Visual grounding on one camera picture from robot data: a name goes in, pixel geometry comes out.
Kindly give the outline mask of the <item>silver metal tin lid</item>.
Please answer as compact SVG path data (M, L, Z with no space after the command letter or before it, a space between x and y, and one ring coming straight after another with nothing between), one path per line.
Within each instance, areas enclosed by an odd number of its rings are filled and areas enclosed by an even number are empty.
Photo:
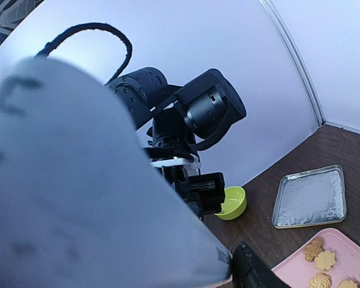
M335 164L284 176L275 199L272 225L292 229L335 224L346 214L344 173Z

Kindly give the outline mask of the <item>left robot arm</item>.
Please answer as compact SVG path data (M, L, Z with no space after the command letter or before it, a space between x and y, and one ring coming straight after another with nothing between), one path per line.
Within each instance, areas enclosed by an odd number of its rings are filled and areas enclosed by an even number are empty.
M244 119L246 108L223 74L209 69L184 86L168 84L153 67L124 74L133 46L127 36L106 23L72 26L39 51L48 57L66 39L85 30L106 31L118 37L127 54L106 87L127 107L134 126L149 125L145 152L179 197L199 217L217 214L225 200L224 176L202 174L199 152L216 145L231 126Z

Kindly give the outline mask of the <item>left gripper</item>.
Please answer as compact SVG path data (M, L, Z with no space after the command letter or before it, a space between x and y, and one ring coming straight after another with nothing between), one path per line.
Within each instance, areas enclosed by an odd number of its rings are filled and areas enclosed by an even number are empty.
M161 174L196 215L221 212L225 182L221 172L190 176L183 166L162 167Z

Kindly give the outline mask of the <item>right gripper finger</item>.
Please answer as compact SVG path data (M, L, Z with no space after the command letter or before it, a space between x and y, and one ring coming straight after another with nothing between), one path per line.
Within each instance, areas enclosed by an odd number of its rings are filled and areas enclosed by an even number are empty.
M285 282L271 271L245 241L240 242L233 252L231 272L234 287L285 287Z

